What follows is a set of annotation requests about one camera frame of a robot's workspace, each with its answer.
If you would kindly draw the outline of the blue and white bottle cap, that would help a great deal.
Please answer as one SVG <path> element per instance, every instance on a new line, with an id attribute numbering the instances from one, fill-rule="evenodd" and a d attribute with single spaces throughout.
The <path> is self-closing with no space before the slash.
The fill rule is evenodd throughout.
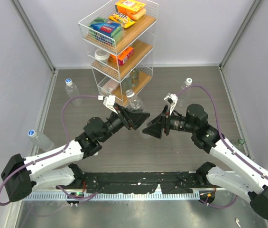
<path id="1" fill-rule="evenodd" d="M 71 86 L 73 84 L 72 80 L 70 78 L 65 80 L 65 83 L 67 86 Z"/>

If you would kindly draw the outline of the clear plastic bottle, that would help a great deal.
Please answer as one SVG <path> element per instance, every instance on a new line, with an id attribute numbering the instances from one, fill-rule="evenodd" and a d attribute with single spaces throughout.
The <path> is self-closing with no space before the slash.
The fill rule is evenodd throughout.
<path id="1" fill-rule="evenodd" d="M 185 91 L 177 96 L 178 97 L 178 102 L 177 102 L 178 107 L 185 107 L 188 104 L 188 101 L 190 98 L 190 93 L 191 93 L 191 91 L 189 89 L 190 86 L 187 86 L 185 84 L 185 81 L 183 82 L 181 89 L 185 90 Z"/>
<path id="2" fill-rule="evenodd" d="M 65 90 L 69 96 L 69 98 L 74 98 L 74 97 L 77 97 L 80 95 L 79 93 L 79 90 L 76 86 L 76 84 L 73 82 L 73 84 L 71 86 L 67 86 L 65 85 Z M 74 100 L 72 100 L 72 104 L 74 106 L 81 106 L 82 105 L 82 99 L 79 97 L 79 98 L 76 98 Z"/>
<path id="3" fill-rule="evenodd" d="M 126 91 L 126 97 L 128 98 L 128 109 L 141 109 L 146 112 L 144 103 L 142 100 L 134 93 L 132 89 Z M 147 126 L 146 121 L 138 128 L 142 133 L 142 130 Z"/>

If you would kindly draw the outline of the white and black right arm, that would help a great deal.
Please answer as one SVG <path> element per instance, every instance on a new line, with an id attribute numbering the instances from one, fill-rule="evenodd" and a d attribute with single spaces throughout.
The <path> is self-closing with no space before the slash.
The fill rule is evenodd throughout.
<path id="1" fill-rule="evenodd" d="M 196 171 L 196 182 L 200 187 L 206 188 L 210 184 L 222 187 L 246 200 L 259 216 L 268 220 L 268 171 L 219 134 L 208 123 L 208 114 L 201 105 L 189 105 L 185 116 L 177 111 L 170 113 L 165 106 L 143 133 L 160 139 L 163 133 L 168 135 L 171 130 L 191 133 L 195 146 L 233 170 L 228 173 L 215 164 L 204 163 Z"/>

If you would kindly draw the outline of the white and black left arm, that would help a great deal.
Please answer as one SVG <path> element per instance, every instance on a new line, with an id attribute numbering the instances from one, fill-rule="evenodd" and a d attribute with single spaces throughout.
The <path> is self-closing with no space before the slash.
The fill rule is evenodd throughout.
<path id="1" fill-rule="evenodd" d="M 41 155 L 23 158 L 21 154 L 13 155 L 4 167 L 0 189 L 5 189 L 9 202 L 17 202 L 28 196 L 39 185 L 37 178 L 47 171 L 64 164 L 86 159 L 102 149 L 101 143 L 107 141 L 121 128 L 137 130 L 150 113 L 129 110 L 118 104 L 106 121 L 99 117 L 91 118 L 83 128 L 83 133 L 66 145 Z"/>

